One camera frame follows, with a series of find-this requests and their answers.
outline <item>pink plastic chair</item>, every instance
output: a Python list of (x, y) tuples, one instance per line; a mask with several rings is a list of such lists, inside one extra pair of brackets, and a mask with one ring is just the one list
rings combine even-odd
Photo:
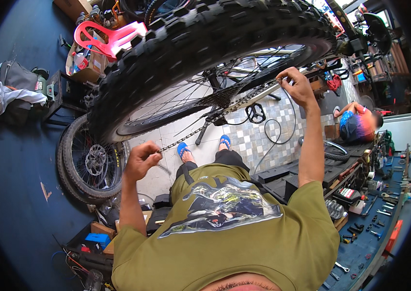
[[(105, 33), (109, 39), (108, 43), (102, 43), (92, 37), (89, 32), (87, 32), (86, 28), (87, 27), (92, 27), (96, 28), (103, 33)], [(81, 39), (81, 32), (86, 35), (89, 40), (82, 40)], [(78, 27), (76, 27), (75, 34), (74, 34), (74, 40), (76, 41), (77, 44), (80, 46), (91, 50), (96, 53), (102, 53), (107, 56), (107, 59), (110, 62), (116, 61), (117, 57), (116, 54), (121, 50), (121, 49), (130, 49), (131, 48), (131, 40), (136, 36), (136, 35), (141, 35), (145, 36), (147, 32), (146, 26), (144, 25), (143, 22), (139, 23), (137, 21), (132, 22), (126, 26), (123, 26), (120, 29), (117, 30), (109, 30), (105, 27), (102, 27), (98, 25), (97, 23), (93, 21), (83, 21)], [(95, 51), (91, 48), (89, 48), (90, 45), (93, 45), (97, 47), (100, 52)]]

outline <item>black pants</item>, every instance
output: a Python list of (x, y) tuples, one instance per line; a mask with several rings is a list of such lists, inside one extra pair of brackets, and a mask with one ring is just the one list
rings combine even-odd
[[(246, 165), (244, 165), (243, 158), (234, 150), (222, 149), (221, 151), (218, 151), (217, 153), (215, 153), (214, 163), (224, 164), (224, 165), (229, 165), (229, 166), (239, 166), (245, 169), (249, 173), (249, 168), (246, 167)], [(191, 171), (192, 169), (195, 169), (198, 167), (193, 162), (186, 162), (185, 166), (188, 169), (188, 171)], [(182, 174), (184, 174), (183, 167), (179, 167), (176, 178), (178, 179)]]

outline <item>graphic print on t-shirt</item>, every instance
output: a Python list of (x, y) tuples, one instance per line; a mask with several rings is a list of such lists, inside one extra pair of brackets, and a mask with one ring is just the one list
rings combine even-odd
[(258, 190), (251, 189), (253, 184), (235, 178), (227, 178), (224, 183), (214, 180), (216, 188), (207, 183), (194, 185), (183, 197), (188, 200), (195, 195), (187, 218), (173, 223), (158, 238), (174, 233), (228, 230), (283, 215), (278, 205), (268, 203)]

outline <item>blue box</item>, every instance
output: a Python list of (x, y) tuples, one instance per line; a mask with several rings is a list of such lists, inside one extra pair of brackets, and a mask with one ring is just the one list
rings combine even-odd
[(90, 233), (88, 234), (88, 236), (86, 236), (86, 240), (93, 242), (94, 244), (100, 243), (102, 249), (105, 249), (110, 243), (109, 235), (103, 233)]
[(357, 75), (357, 79), (359, 80), (359, 82), (365, 81), (364, 73), (360, 73), (359, 75)]

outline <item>red box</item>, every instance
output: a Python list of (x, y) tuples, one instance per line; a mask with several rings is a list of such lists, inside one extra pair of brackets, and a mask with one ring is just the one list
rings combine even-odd
[[(393, 230), (393, 233), (390, 236), (390, 239), (388, 240), (387, 246), (385, 247), (385, 250), (389, 253), (391, 253), (391, 250), (395, 246), (396, 239), (398, 238), (398, 235), (400, 234), (401, 226), (403, 225), (402, 220), (398, 220), (395, 225), (395, 229)], [(383, 252), (383, 257), (386, 259), (388, 258), (388, 254)]]

